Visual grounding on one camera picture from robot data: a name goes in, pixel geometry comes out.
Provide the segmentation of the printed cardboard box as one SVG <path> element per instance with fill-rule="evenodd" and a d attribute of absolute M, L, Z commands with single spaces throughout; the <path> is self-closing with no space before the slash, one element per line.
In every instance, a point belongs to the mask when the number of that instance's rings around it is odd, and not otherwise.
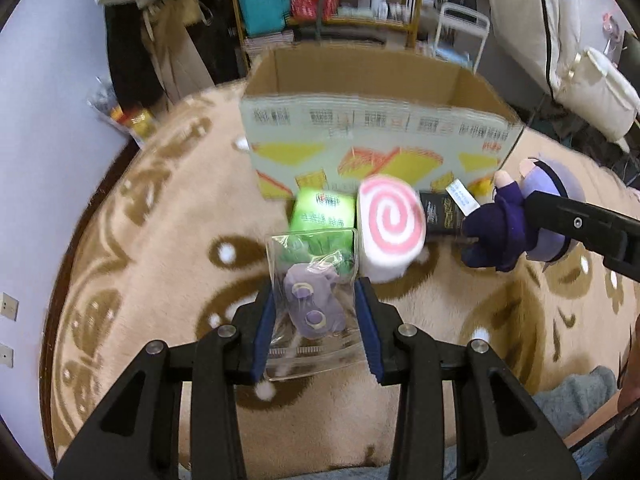
<path fill-rule="evenodd" d="M 322 42 L 274 49 L 254 66 L 240 114 L 258 188 L 356 192 L 375 174 L 418 191 L 499 169 L 524 125 L 488 82 L 408 50 Z"/>

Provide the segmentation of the white metal cart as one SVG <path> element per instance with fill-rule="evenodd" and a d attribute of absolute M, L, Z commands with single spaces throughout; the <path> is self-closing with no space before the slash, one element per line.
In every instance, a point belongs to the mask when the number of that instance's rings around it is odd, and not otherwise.
<path fill-rule="evenodd" d="M 439 10 L 431 50 L 435 58 L 460 65 L 475 73 L 480 66 L 489 33 L 490 19 L 486 14 L 461 4 L 445 2 Z M 459 39 L 465 44 L 471 39 L 475 40 L 476 52 L 472 54 L 460 50 L 456 45 Z"/>

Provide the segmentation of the green tissue pack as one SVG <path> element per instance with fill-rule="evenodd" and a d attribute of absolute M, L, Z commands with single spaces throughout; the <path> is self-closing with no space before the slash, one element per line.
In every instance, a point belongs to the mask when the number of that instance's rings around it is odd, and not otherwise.
<path fill-rule="evenodd" d="M 351 229 L 355 226 L 354 196 L 302 188 L 296 197 L 288 227 L 291 232 Z"/>

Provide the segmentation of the wall socket lower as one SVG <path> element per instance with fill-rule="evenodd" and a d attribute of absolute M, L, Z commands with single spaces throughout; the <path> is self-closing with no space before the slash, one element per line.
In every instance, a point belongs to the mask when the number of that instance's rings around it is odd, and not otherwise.
<path fill-rule="evenodd" d="M 14 365 L 14 350 L 5 344 L 0 344 L 0 364 L 9 368 Z"/>

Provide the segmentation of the cream quilted bedding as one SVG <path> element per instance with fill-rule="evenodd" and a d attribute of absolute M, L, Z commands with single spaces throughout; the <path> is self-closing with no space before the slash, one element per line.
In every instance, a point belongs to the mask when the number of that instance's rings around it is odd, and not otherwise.
<path fill-rule="evenodd" d="M 497 40 L 555 102 L 618 145 L 639 114 L 638 91 L 605 53 L 601 0 L 489 0 Z"/>

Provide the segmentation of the beige hanging coat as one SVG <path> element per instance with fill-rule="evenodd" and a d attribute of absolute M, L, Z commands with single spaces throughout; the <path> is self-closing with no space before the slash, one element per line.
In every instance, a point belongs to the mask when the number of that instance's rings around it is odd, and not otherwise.
<path fill-rule="evenodd" d="M 143 44 L 167 107 L 215 85 L 188 32 L 190 25 L 203 23 L 198 0 L 155 0 L 142 18 Z"/>

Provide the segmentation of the pink spiral roll plush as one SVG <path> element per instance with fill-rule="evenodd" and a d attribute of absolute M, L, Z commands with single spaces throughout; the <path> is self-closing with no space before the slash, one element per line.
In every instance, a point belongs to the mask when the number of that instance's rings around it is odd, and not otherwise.
<path fill-rule="evenodd" d="M 407 182 L 375 174 L 357 194 L 359 270 L 372 283 L 401 278 L 422 252 L 426 219 L 419 194 Z"/>

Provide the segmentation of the wall socket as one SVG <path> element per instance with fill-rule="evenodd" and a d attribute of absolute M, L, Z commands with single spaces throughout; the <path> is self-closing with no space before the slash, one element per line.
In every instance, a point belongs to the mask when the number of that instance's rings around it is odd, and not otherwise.
<path fill-rule="evenodd" d="M 0 297 L 0 314 L 10 321 L 15 322 L 17 319 L 17 311 L 20 302 L 8 295 L 6 292 L 2 292 Z"/>
<path fill-rule="evenodd" d="M 9 368 L 14 365 L 14 350 L 5 344 L 0 344 L 0 364 Z"/>

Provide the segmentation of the black booklet with gold print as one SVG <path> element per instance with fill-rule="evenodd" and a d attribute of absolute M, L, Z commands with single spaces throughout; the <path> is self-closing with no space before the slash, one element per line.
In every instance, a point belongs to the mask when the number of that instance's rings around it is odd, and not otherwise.
<path fill-rule="evenodd" d="M 466 240 L 462 224 L 464 214 L 446 192 L 421 192 L 420 201 L 426 220 L 426 239 Z"/>

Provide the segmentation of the beige brown patterned rug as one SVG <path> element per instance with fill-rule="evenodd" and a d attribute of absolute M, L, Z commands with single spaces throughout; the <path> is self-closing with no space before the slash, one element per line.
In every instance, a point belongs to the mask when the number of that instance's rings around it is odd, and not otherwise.
<path fill-rule="evenodd" d="M 152 339 L 185 344 L 231 320 L 268 278 L 266 240 L 290 206 L 258 190 L 242 134 L 242 84 L 191 96 L 93 215 L 70 267 L 54 347 L 51 432 L 63 454 L 117 376 Z M 472 270 L 445 242 L 376 286 L 434 338 L 486 338 L 530 392 L 597 366 L 620 370 L 639 287 L 576 247 L 544 266 Z M 390 460 L 398 391 L 366 364 L 238 394 L 246 468 L 279 478 Z"/>

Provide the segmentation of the wooden shelf unit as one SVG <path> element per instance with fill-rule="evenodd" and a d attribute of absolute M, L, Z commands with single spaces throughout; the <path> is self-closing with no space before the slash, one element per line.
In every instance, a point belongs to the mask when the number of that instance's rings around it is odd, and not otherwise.
<path fill-rule="evenodd" d="M 418 43 L 422 0 L 231 0 L 243 52 L 268 44 L 324 38 L 386 41 L 403 34 Z"/>

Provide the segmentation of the snack bag by wall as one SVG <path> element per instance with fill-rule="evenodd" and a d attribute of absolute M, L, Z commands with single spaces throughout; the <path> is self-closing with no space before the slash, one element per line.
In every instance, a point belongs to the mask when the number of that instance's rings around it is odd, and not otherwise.
<path fill-rule="evenodd" d="M 109 79 L 96 80 L 96 88 L 88 96 L 88 105 L 101 120 L 130 136 L 139 148 L 149 141 L 157 129 L 157 120 L 147 108 L 135 106 L 125 110 L 119 104 Z"/>

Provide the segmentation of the wall socket upper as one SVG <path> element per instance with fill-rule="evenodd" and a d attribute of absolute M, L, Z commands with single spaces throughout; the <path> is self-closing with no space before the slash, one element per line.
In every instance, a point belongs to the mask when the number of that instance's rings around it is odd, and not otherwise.
<path fill-rule="evenodd" d="M 10 321 L 15 322 L 17 319 L 17 311 L 20 302 L 8 295 L 6 292 L 2 292 L 0 297 L 0 314 Z"/>

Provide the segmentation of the purple haired plush doll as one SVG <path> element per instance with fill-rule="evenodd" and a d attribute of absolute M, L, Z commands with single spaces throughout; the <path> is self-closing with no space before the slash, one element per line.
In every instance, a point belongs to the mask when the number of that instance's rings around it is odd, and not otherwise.
<path fill-rule="evenodd" d="M 494 200 L 462 222 L 462 233 L 474 243 L 461 251 L 462 262 L 472 269 L 512 271 L 518 259 L 555 263 L 575 247 L 568 237 L 533 226 L 525 214 L 525 200 L 535 192 L 582 202 L 585 193 L 567 166 L 553 159 L 529 157 L 520 162 L 520 178 L 506 170 L 495 173 Z"/>

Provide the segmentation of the clear bag with purple plush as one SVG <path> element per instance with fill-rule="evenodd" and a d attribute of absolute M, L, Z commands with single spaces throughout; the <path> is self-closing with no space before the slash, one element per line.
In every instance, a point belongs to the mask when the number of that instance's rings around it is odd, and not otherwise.
<path fill-rule="evenodd" d="M 362 362 L 355 308 L 358 232 L 347 228 L 273 235 L 267 257 L 276 320 L 266 377 L 284 382 Z"/>

